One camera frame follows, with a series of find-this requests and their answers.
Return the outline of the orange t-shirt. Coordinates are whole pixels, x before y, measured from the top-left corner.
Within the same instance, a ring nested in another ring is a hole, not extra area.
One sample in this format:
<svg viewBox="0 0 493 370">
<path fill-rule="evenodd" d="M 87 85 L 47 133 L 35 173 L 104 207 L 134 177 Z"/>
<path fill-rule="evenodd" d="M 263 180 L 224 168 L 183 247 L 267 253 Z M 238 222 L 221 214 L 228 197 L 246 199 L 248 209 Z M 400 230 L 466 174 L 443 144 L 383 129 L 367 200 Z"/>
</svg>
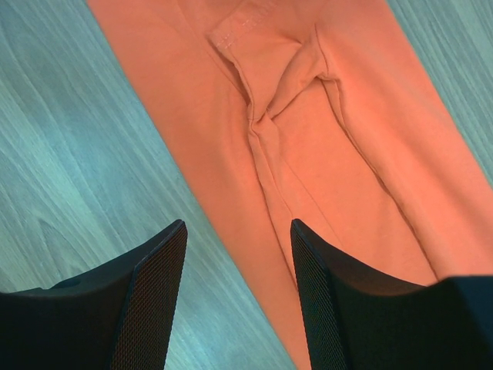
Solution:
<svg viewBox="0 0 493 370">
<path fill-rule="evenodd" d="M 298 369 L 290 242 L 421 285 L 492 272 L 492 188 L 386 1 L 91 1 Z"/>
</svg>

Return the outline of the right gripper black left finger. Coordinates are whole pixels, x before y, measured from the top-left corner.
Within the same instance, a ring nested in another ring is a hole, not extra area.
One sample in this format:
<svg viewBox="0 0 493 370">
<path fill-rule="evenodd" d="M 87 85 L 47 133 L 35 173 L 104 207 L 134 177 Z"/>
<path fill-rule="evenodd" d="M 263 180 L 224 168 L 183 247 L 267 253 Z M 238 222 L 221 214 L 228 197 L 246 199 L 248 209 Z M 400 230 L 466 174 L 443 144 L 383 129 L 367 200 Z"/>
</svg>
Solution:
<svg viewBox="0 0 493 370">
<path fill-rule="evenodd" d="M 164 368 L 187 236 L 176 220 L 90 271 L 2 294 L 1 367 Z"/>
</svg>

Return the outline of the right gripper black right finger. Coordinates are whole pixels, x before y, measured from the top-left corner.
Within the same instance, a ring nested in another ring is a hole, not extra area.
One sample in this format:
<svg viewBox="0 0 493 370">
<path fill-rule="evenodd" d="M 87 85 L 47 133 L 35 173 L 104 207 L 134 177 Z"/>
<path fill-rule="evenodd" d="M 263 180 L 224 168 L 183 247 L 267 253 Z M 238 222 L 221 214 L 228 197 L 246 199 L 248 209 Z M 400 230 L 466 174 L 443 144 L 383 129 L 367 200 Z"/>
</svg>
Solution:
<svg viewBox="0 0 493 370">
<path fill-rule="evenodd" d="M 492 278 L 420 286 L 332 246 L 301 220 L 293 262 L 314 369 L 490 369 Z"/>
</svg>

